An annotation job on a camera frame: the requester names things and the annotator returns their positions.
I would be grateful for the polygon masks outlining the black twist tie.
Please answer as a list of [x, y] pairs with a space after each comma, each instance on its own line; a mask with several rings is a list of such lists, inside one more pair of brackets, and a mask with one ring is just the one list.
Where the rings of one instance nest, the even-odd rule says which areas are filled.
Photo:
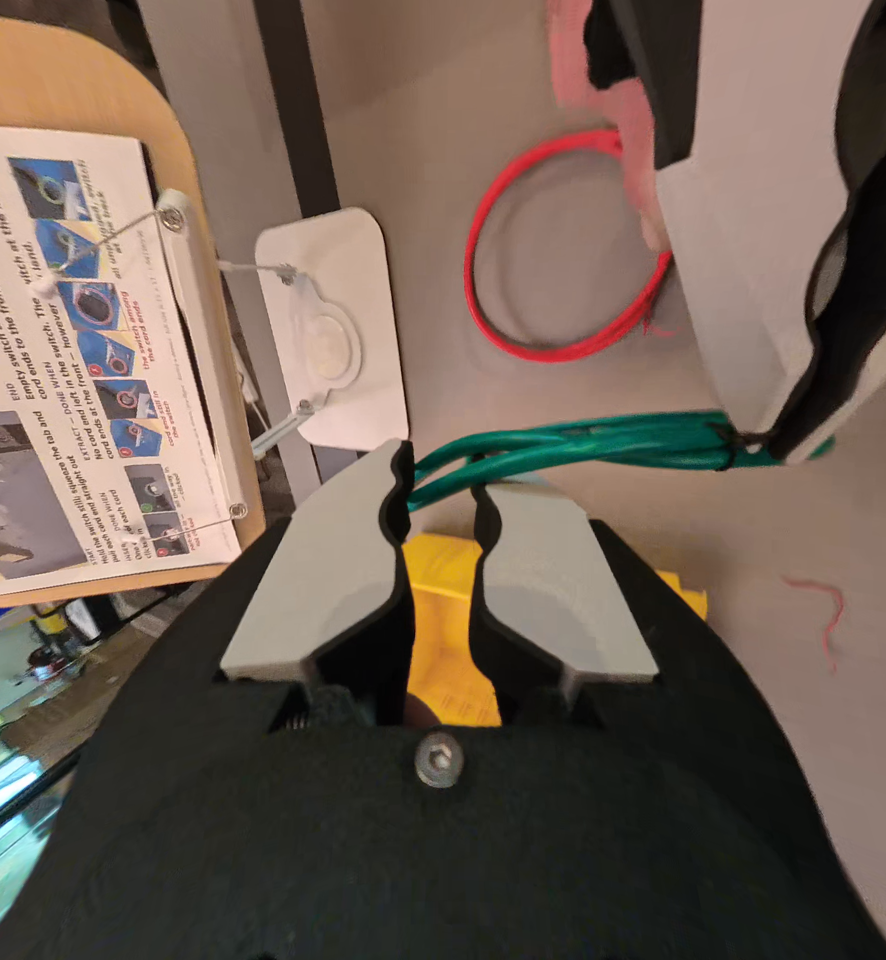
[[771, 465], [771, 459], [762, 442], [765, 437], [754, 433], [741, 433], [727, 419], [708, 420], [705, 426], [718, 439], [718, 455], [722, 458], [713, 468], [716, 473], [731, 470], [760, 469]]

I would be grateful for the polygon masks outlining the wooden document board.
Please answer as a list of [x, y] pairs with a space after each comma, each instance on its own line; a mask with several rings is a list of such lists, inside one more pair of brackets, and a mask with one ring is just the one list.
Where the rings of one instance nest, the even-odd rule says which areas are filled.
[[[248, 460], [242, 467], [242, 476], [249, 514], [241, 521], [233, 521], [241, 554], [263, 532], [264, 512], [222, 281], [203, 210], [196, 164], [176, 115], [135, 66], [96, 40], [73, 30], [0, 17], [0, 127], [135, 138], [148, 151], [157, 191], [155, 204], [167, 188], [191, 198], [215, 260], [215, 265], [208, 269], [209, 282], [219, 289], [218, 304], [224, 317], [221, 327], [235, 367], [238, 399], [232, 402], [233, 414], [248, 435], [242, 445]], [[1, 596], [0, 607], [191, 583], [217, 576], [230, 563], [17, 592]]]

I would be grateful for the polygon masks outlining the printed instruction sheet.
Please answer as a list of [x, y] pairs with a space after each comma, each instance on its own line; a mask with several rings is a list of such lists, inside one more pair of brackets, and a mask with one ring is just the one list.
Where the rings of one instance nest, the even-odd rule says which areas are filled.
[[0, 597], [241, 548], [148, 151], [0, 126]]

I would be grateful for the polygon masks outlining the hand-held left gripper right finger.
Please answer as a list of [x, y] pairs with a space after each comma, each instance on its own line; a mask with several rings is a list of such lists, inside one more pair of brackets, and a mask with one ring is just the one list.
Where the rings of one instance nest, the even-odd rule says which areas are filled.
[[659, 667], [587, 513], [553, 486], [473, 489], [470, 653], [500, 722], [547, 697], [569, 714], [586, 687], [650, 685]]

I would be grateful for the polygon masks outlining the yellow plastic bin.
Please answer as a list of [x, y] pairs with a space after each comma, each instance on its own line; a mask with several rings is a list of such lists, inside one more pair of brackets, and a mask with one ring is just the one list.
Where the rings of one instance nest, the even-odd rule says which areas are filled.
[[455, 536], [419, 534], [403, 552], [416, 611], [410, 694], [446, 724], [501, 724], [495, 692], [470, 653], [479, 545]]

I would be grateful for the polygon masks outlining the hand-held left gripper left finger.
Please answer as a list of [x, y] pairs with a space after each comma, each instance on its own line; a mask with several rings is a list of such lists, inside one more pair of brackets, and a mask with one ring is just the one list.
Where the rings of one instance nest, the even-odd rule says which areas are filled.
[[415, 641], [402, 546], [414, 485], [391, 438], [293, 513], [220, 662], [232, 681], [342, 687], [401, 726]]

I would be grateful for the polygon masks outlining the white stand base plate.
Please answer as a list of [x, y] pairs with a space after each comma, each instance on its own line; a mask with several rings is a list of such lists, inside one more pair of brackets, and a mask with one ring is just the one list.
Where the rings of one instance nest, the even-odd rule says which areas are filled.
[[362, 208], [270, 227], [259, 282], [297, 427], [315, 447], [369, 452], [410, 422], [383, 233]]

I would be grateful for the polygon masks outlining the red thread scrap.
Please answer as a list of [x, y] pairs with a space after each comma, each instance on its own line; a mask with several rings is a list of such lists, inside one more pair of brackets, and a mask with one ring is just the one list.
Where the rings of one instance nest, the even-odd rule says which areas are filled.
[[832, 613], [821, 629], [820, 646], [822, 654], [826, 660], [830, 675], [837, 673], [837, 662], [833, 648], [833, 638], [835, 631], [843, 618], [846, 604], [842, 591], [835, 585], [826, 582], [814, 581], [812, 579], [800, 579], [793, 577], [782, 577], [785, 586], [792, 590], [821, 594], [829, 598], [832, 603]]

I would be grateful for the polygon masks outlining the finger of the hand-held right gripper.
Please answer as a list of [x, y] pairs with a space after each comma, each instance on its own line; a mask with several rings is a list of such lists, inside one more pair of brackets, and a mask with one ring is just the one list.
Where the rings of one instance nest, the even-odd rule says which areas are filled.
[[886, 2], [789, 2], [777, 175], [804, 242], [809, 357], [767, 433], [767, 457], [817, 457], [886, 382]]
[[702, 5], [690, 152], [656, 186], [704, 366], [742, 434], [773, 427], [813, 356], [809, 283], [849, 198], [837, 103], [870, 5]]

